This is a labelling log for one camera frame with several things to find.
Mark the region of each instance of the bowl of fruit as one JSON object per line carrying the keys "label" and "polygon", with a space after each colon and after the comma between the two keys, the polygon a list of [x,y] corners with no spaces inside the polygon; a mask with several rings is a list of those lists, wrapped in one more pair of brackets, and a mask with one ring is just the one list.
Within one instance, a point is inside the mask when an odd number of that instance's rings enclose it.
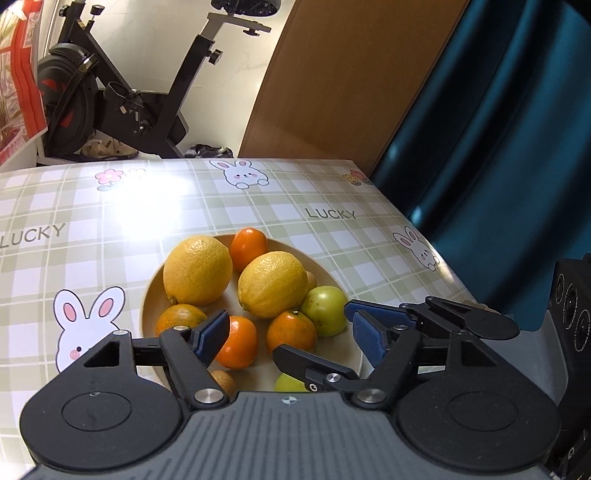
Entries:
{"label": "bowl of fruit", "polygon": [[[343,307],[346,294],[314,259],[254,228],[236,235],[197,235],[180,242],[151,279],[141,334],[191,328],[227,310],[230,335],[209,367],[235,391],[304,391],[279,372],[271,352],[286,343],[361,370],[363,355]],[[156,368],[167,385],[164,372]]]}

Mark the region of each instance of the adjustment knob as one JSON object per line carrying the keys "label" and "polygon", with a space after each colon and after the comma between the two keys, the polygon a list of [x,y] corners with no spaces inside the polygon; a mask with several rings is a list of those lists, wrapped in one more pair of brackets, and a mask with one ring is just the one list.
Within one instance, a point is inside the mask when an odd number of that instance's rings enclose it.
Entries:
{"label": "adjustment knob", "polygon": [[92,7],[90,7],[90,14],[100,15],[104,9],[105,7],[103,7],[102,5],[93,5]]}
{"label": "adjustment knob", "polygon": [[222,51],[221,50],[214,50],[209,52],[209,63],[215,65],[216,63],[219,62],[219,60],[222,58]]}

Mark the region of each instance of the pink inner ear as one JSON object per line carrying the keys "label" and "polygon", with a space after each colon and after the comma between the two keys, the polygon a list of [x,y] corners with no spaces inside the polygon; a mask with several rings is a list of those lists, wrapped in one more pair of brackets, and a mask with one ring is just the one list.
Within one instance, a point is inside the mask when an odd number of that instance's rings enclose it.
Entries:
{"label": "pink inner ear", "polygon": [[69,303],[64,303],[64,314],[66,315],[66,318],[71,322],[76,321],[76,311],[74,310],[74,307]]}
{"label": "pink inner ear", "polygon": [[106,317],[113,308],[114,303],[113,299],[106,299],[100,306],[99,317]]}

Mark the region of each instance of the cartoon rabbit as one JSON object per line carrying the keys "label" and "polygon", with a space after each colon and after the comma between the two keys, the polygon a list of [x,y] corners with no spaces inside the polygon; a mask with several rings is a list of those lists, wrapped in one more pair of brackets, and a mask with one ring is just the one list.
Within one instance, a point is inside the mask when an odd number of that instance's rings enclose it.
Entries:
{"label": "cartoon rabbit", "polygon": [[250,185],[269,185],[269,177],[252,168],[249,160],[236,160],[234,165],[226,160],[210,160],[209,163],[223,170],[226,181],[241,190],[246,190]]}
{"label": "cartoon rabbit", "polygon": [[125,292],[121,287],[107,288],[90,308],[87,317],[82,302],[70,290],[60,290],[53,300],[53,313],[64,329],[57,341],[56,365],[58,372],[105,336],[119,330],[113,323],[123,310]]}
{"label": "cartoon rabbit", "polygon": [[435,272],[435,265],[439,263],[439,259],[433,254],[433,251],[418,239],[417,234],[409,226],[404,231],[407,236],[393,233],[394,238],[400,245],[408,248],[417,257],[417,260],[422,263],[423,267]]}

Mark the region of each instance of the stationary bicycle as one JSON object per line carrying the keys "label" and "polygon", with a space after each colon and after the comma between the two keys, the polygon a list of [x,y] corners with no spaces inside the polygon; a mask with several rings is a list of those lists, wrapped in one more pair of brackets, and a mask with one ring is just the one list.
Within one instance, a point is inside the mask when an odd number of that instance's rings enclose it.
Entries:
{"label": "stationary bicycle", "polygon": [[270,32],[269,27],[236,15],[268,17],[277,13],[281,0],[212,0],[211,5],[226,13],[208,14],[168,93],[135,90],[115,68],[90,33],[105,7],[93,5],[92,19],[86,24],[80,19],[85,0],[62,7],[59,15],[65,20],[58,43],[38,64],[48,125],[46,155],[74,153],[98,130],[140,152],[183,158],[177,145],[188,126],[180,108],[204,61],[215,65],[222,56],[223,52],[212,49],[216,34],[224,23],[253,36]]}

